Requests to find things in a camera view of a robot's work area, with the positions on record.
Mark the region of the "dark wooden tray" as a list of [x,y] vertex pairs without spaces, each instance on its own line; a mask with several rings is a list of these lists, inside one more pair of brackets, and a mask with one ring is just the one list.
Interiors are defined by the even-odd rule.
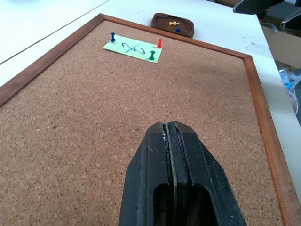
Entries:
[[151,27],[188,38],[194,36],[194,23],[191,20],[165,13],[154,14]]

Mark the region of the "black angular object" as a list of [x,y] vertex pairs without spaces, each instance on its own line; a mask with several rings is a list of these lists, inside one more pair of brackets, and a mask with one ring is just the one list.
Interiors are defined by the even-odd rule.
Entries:
[[301,7],[291,14],[287,19],[282,21],[281,28],[288,30],[301,31]]
[[258,14],[285,0],[239,0],[233,7],[233,13]]

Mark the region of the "green paper note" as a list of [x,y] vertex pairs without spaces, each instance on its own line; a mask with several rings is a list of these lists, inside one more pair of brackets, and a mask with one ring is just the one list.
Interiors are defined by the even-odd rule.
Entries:
[[[119,35],[115,35],[115,42],[107,42],[104,45],[104,49],[110,50],[119,54],[123,54],[129,57],[137,58],[140,60],[148,61],[151,63],[157,63],[163,48],[157,48],[157,45],[148,42],[135,40]],[[151,51],[155,51],[154,60],[149,60]]]

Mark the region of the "wood-framed cork board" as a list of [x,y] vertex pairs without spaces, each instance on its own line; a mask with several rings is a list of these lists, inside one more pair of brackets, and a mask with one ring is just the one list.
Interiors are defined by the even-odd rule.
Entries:
[[[158,44],[157,63],[104,49]],[[97,15],[0,88],[0,226],[118,226],[126,171],[156,122],[191,127],[247,226],[301,226],[250,55]]]

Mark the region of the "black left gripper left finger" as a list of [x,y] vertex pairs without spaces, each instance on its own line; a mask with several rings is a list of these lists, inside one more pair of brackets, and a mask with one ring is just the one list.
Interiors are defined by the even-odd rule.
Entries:
[[126,171],[118,226],[175,226],[173,122],[150,126]]

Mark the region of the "clear plastic clutter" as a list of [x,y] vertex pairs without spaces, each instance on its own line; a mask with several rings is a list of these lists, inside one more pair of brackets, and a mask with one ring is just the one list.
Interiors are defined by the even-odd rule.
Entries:
[[280,74],[284,88],[286,89],[286,93],[289,97],[294,113],[297,114],[299,104],[295,88],[301,81],[301,68],[297,68],[294,71],[292,71],[289,66],[285,66],[278,72]]

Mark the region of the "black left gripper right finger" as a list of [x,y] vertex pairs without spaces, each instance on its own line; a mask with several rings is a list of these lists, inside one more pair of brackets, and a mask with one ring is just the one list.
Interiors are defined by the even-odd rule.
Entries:
[[172,226],[247,226],[225,172],[194,130],[166,126],[173,180]]

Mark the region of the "cardboard box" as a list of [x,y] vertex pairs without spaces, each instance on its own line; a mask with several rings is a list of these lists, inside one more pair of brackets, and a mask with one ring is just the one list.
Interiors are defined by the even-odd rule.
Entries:
[[261,23],[261,27],[274,60],[301,68],[301,37],[282,32],[271,23]]

